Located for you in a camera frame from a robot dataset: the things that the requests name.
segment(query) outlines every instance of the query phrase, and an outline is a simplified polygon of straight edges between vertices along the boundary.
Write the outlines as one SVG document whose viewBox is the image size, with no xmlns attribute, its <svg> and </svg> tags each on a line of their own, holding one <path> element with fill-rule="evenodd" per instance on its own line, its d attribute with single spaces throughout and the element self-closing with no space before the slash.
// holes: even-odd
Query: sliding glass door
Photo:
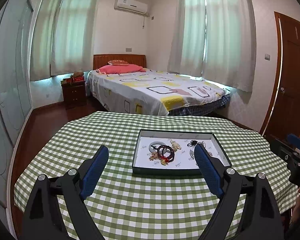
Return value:
<svg viewBox="0 0 300 240">
<path fill-rule="evenodd" d="M 0 11 L 0 205 L 6 206 L 13 148 L 31 109 L 28 39 L 32 9 L 28 0 L 8 0 Z"/>
</svg>

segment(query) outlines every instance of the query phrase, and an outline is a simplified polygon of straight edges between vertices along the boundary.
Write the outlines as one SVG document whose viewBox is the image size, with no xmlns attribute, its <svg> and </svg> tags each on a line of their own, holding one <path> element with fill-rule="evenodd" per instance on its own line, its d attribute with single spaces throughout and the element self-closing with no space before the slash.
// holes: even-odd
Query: pink pillow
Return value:
<svg viewBox="0 0 300 240">
<path fill-rule="evenodd" d="M 97 69 L 97 72 L 101 74 L 123 74 L 123 73 L 133 73 L 133 72 L 146 72 L 143 67 L 129 64 L 128 66 L 113 66 L 113 65 L 106 65 L 99 69 Z"/>
</svg>

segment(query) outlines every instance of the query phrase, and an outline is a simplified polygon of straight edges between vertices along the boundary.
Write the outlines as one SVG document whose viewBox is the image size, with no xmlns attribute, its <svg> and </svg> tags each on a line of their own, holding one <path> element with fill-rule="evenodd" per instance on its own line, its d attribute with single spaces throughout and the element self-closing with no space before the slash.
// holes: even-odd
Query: jewelry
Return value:
<svg viewBox="0 0 300 240">
<path fill-rule="evenodd" d="M 151 153 L 156 153 L 157 152 L 157 147 L 156 145 L 165 145 L 165 143 L 160 142 L 160 141 L 155 141 L 149 144 L 149 152 Z"/>
<path fill-rule="evenodd" d="M 180 144 L 178 144 L 176 141 L 170 139 L 170 143 L 172 145 L 172 149 L 174 150 L 174 152 L 176 152 L 177 150 L 181 150 Z"/>
<path fill-rule="evenodd" d="M 170 151 L 170 155 L 168 157 L 164 156 L 164 153 L 161 155 L 160 154 L 160 149 L 161 148 L 167 148 L 169 151 Z M 166 163 L 170 163 L 170 162 L 173 162 L 174 160 L 174 150 L 172 149 L 172 147 L 168 146 L 168 145 L 160 145 L 158 148 L 157 148 L 157 153 L 160 157 L 160 159 L 162 160 L 165 160 Z"/>
<path fill-rule="evenodd" d="M 203 147 L 206 147 L 206 144 L 204 143 L 204 141 L 198 142 L 196 140 L 191 140 L 190 143 L 187 144 L 187 146 L 188 147 L 193 147 L 193 146 L 196 146 L 198 143 L 201 143 L 203 145 Z"/>
<path fill-rule="evenodd" d="M 192 147 L 192 146 L 196 146 L 198 144 L 198 141 L 196 141 L 196 140 L 191 140 L 188 144 L 187 144 L 187 146 L 188 147 Z"/>
<path fill-rule="evenodd" d="M 151 153 L 151 156 L 150 156 L 149 160 L 151 160 L 151 161 L 153 161 L 153 160 L 160 160 L 160 158 L 158 156 L 158 153 L 157 152 Z"/>
<path fill-rule="evenodd" d="M 190 157 L 194 160 L 194 151 L 190 150 L 189 154 L 190 154 Z"/>
</svg>

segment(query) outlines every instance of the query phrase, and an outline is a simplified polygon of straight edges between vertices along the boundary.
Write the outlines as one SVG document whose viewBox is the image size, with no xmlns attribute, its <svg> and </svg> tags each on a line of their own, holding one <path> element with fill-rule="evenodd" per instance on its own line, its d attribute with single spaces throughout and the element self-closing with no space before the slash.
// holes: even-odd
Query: mattress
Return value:
<svg viewBox="0 0 300 240">
<path fill-rule="evenodd" d="M 169 111 L 204 106 L 230 94 L 204 79 L 152 70 L 109 75 L 93 70 L 88 86 L 105 109 L 128 114 L 169 115 Z"/>
</svg>

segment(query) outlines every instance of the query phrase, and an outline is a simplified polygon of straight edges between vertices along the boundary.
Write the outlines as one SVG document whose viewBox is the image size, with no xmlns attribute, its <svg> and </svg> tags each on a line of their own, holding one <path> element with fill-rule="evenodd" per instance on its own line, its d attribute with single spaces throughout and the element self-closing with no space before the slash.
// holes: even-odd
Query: screw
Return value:
<svg viewBox="0 0 300 240">
<path fill-rule="evenodd" d="M 260 179 L 265 179 L 266 178 L 266 176 L 263 173 L 258 173 L 258 177 Z"/>
<path fill-rule="evenodd" d="M 76 169 L 71 169 L 71 170 L 68 171 L 68 174 L 69 174 L 70 176 L 73 176 L 73 175 L 75 175 L 76 173 L 77 173 L 77 170 L 76 170 Z"/>
<path fill-rule="evenodd" d="M 41 174 L 41 175 L 38 177 L 38 180 L 44 180 L 45 178 L 46 178 L 46 175 Z"/>
<path fill-rule="evenodd" d="M 227 169 L 227 173 L 230 174 L 230 175 L 234 174 L 234 172 L 235 172 L 235 171 L 234 171 L 234 169 L 232 169 L 232 168 L 228 168 L 228 169 Z"/>
</svg>

